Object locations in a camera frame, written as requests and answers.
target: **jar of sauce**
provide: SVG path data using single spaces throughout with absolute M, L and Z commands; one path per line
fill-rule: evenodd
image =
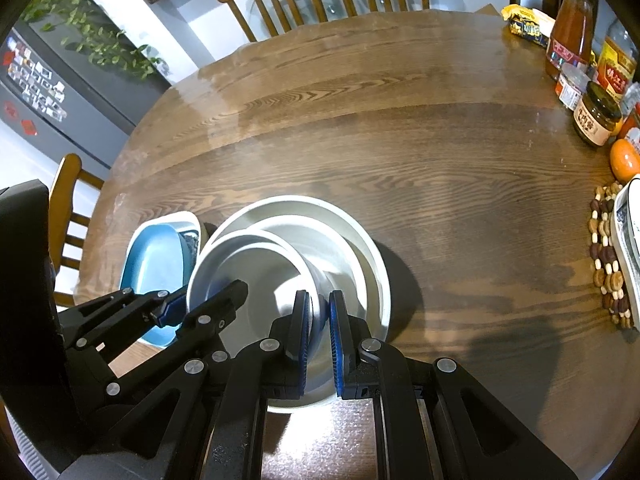
M 598 83 L 589 81 L 574 112 L 574 130 L 588 145 L 604 146 L 622 120 L 620 107 Z
M 546 48 L 545 71 L 557 80 L 563 63 L 586 72 L 593 40 L 593 4 L 590 0 L 562 0 Z

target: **orange fruit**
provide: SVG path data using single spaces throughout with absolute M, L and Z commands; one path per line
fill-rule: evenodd
M 626 139 L 619 139 L 611 145 L 609 163 L 616 179 L 625 184 L 640 173 L 640 155 Z

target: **food package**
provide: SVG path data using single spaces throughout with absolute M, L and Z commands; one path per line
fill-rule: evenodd
M 512 34 L 533 41 L 546 48 L 551 30 L 556 20 L 537 9 L 527 9 L 520 5 L 507 5 L 502 10 L 502 18 L 509 23 Z

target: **round dining table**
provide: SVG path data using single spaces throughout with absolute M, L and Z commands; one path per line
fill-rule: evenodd
M 544 50 L 498 16 L 372 13 L 249 44 L 169 89 L 118 156 L 76 300 L 117 290 L 144 221 L 220 225 L 300 194 L 369 232 L 392 296 L 387 340 L 455 358 L 581 479 L 640 415 L 640 343 L 600 306 L 587 222 L 612 182 L 574 132 Z M 136 344 L 118 375 L 155 352 Z M 372 404 L 270 413 L 263 478 L 376 478 Z

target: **white tray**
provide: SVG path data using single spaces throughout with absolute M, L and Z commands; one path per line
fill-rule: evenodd
M 640 299 L 640 266 L 634 256 L 633 240 L 630 234 L 628 220 L 628 197 L 629 184 L 618 193 L 614 202 L 614 221 L 611 223 L 611 242 L 616 250 L 620 270 L 625 278 L 626 294 L 629 297 L 631 314 L 634 319 L 634 328 L 638 329 L 640 324 L 640 313 L 638 311 L 638 300 Z

